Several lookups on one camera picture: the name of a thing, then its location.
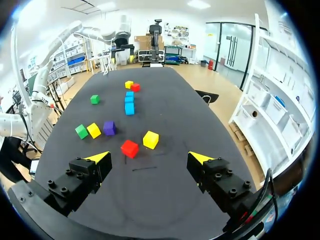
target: green cube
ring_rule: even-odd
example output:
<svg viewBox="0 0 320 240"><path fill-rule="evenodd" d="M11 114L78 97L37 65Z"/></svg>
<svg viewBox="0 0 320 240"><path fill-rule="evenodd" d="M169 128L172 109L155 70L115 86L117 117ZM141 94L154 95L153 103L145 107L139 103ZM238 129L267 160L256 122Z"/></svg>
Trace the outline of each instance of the green cube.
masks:
<svg viewBox="0 0 320 240"><path fill-rule="evenodd" d="M76 133L79 135L79 137L81 139L84 139L86 136L89 135L87 129L85 128L85 126L83 124L81 124L80 126L78 126L76 129L75 129Z"/></svg>
<svg viewBox="0 0 320 240"><path fill-rule="evenodd" d="M92 104L98 104L100 102L100 97L99 95L93 95L90 100Z"/></svg>

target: red fire extinguisher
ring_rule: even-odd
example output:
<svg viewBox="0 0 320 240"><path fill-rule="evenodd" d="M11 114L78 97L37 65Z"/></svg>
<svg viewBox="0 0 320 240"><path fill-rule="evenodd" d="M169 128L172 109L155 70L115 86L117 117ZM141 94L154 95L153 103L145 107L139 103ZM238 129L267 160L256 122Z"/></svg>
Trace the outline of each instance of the red fire extinguisher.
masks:
<svg viewBox="0 0 320 240"><path fill-rule="evenodd" d="M209 69L209 70L212 70L213 68L214 68L214 61L211 59L211 60L209 61L208 69Z"/></svg>

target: black table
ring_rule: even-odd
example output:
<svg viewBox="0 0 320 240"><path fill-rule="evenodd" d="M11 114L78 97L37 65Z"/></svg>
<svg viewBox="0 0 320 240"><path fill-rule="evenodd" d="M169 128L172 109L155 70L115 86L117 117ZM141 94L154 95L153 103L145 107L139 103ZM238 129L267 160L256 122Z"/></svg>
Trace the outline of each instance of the black table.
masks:
<svg viewBox="0 0 320 240"><path fill-rule="evenodd" d="M125 115L126 81L140 83L135 115ZM92 105L90 97L100 96ZM81 140L75 128L115 121L117 135ZM160 135L146 149L147 131ZM139 144L135 159L125 157L125 140ZM245 161L220 120L172 68L134 68L92 76L55 125L37 167L45 188L65 172L69 161L111 152L113 169L97 194L90 194L69 218L101 232L140 238L206 240L222 233L229 216L198 189L187 171L189 151L223 157L244 180L253 181ZM144 170L141 168L156 167Z"/></svg>

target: yellow cube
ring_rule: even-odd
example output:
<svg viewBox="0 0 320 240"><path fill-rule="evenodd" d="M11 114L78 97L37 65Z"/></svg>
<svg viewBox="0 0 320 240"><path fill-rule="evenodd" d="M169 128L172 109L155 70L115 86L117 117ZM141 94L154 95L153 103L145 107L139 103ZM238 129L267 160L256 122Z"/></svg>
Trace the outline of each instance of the yellow cube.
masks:
<svg viewBox="0 0 320 240"><path fill-rule="evenodd" d="M99 127L95 123L92 123L86 129L88 129L88 132L90 133L90 135L93 139L95 139L96 137L98 137L101 134Z"/></svg>
<svg viewBox="0 0 320 240"><path fill-rule="evenodd" d="M148 131L143 137L143 145L150 149L155 149L157 143L159 142L159 134L152 131Z"/></svg>
<svg viewBox="0 0 320 240"><path fill-rule="evenodd" d="M126 89L131 89L132 84L134 84L133 81L126 81L124 86L125 86Z"/></svg>

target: red cube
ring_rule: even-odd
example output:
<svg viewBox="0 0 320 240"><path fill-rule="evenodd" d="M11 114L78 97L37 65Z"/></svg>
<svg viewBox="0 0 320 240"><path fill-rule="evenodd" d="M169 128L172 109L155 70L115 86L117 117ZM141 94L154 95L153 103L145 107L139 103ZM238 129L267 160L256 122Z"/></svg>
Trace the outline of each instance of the red cube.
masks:
<svg viewBox="0 0 320 240"><path fill-rule="evenodd" d="M126 140L121 146L121 150L124 155L133 159L139 151L139 146L133 141Z"/></svg>
<svg viewBox="0 0 320 240"><path fill-rule="evenodd" d="M132 84L132 85L131 85L131 90L132 90L133 92L139 92L139 91L140 91L140 84L138 84L138 83Z"/></svg>

